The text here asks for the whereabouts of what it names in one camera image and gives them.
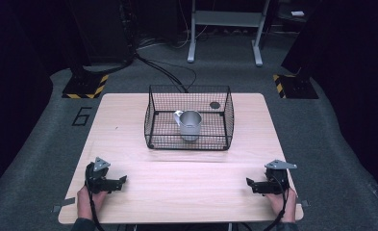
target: human hand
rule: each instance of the human hand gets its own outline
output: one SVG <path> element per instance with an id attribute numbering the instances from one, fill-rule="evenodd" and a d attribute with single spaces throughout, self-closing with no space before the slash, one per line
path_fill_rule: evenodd
<path id="1" fill-rule="evenodd" d="M 104 202 L 105 196 L 108 194 L 108 192 L 100 192 L 98 194 L 92 194 L 92 200 L 95 204 L 95 211 L 96 213 L 99 213 L 101 210 L 102 204 Z M 88 195 L 88 189 L 87 186 L 83 186 L 78 192 L 78 203 L 77 203 L 77 209 L 78 209 L 78 218 L 87 218 L 90 220 L 93 220 L 92 218 L 92 210 L 90 209 L 89 204 L 89 195 Z"/>
<path id="2" fill-rule="evenodd" d="M 282 211 L 284 206 L 284 198 L 281 194 L 266 194 L 266 198 L 270 201 L 270 206 L 276 216 Z M 281 222 L 296 222 L 296 192 L 292 188 L 288 188 L 285 191 L 285 196 L 288 197 L 284 216 L 281 218 Z"/>

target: wire mesh cage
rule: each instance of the wire mesh cage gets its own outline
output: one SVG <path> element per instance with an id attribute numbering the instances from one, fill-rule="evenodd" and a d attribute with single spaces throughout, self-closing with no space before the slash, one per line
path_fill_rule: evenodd
<path id="1" fill-rule="evenodd" d="M 149 87 L 144 121 L 146 144 L 153 149 L 228 150 L 234 134 L 234 106 L 228 86 L 173 85 Z M 178 113 L 197 112 L 201 122 L 195 132 Z"/>

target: metal mug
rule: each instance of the metal mug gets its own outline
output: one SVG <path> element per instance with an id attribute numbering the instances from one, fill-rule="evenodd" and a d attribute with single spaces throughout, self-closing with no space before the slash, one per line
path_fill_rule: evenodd
<path id="1" fill-rule="evenodd" d="M 173 114 L 174 120 L 180 127 L 180 134 L 185 141 L 198 139 L 201 130 L 202 117 L 196 111 L 176 111 Z"/>

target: gray carpet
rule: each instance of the gray carpet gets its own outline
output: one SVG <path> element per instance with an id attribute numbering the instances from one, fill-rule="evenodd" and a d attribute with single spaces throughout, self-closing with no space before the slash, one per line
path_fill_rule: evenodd
<path id="1" fill-rule="evenodd" d="M 292 178 L 309 207 L 298 221 L 301 230 L 378 230 L 378 188 L 343 139 L 337 119 L 315 81 L 317 100 L 281 99 L 272 75 L 287 74 L 280 66 L 294 38 L 270 35 L 262 51 L 264 66 L 253 61 L 250 37 L 208 38 L 198 41 L 195 63 L 187 63 L 189 46 L 156 45 L 139 50 L 146 59 L 195 70 L 196 85 L 228 85 L 232 92 L 265 96 L 288 162 L 297 164 Z M 162 64 L 184 84 L 191 71 Z M 96 66 L 103 69 L 107 66 Z M 66 195 L 98 109 L 97 99 L 63 99 L 69 70 L 51 76 L 54 91 L 33 133 L 0 180 L 0 230 L 70 230 L 51 213 Z M 148 92 L 151 84 L 171 84 L 161 72 L 134 61 L 110 75 L 103 93 Z M 86 126 L 71 126 L 81 107 L 91 107 Z M 268 222 L 249 223 L 262 230 Z M 117 225 L 104 225 L 116 230 Z"/>

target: dark background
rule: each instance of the dark background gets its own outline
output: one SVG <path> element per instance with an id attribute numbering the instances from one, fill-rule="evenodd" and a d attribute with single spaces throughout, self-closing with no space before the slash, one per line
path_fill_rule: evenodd
<path id="1" fill-rule="evenodd" d="M 176 19 L 170 21 L 171 32 L 186 30 L 177 1 L 157 2 Z M 199 7 L 205 8 L 213 3 L 201 2 Z M 254 1 L 217 2 L 216 10 L 249 11 L 255 6 Z M 133 1 L 135 11 L 138 5 L 144 1 Z M 189 23 L 190 1 L 182 6 Z M 306 64 L 298 62 L 306 57 L 317 59 L 312 76 L 330 99 L 343 136 L 378 182 L 378 1 L 328 0 L 320 7 L 320 15 L 290 50 L 289 59 L 295 62 L 289 68 Z M 71 62 L 91 64 L 75 19 L 64 0 L 0 1 L 0 176 L 49 101 L 49 77 Z M 144 17 L 140 20 L 147 27 Z M 312 53 L 312 44 L 321 47 L 319 52 Z"/>

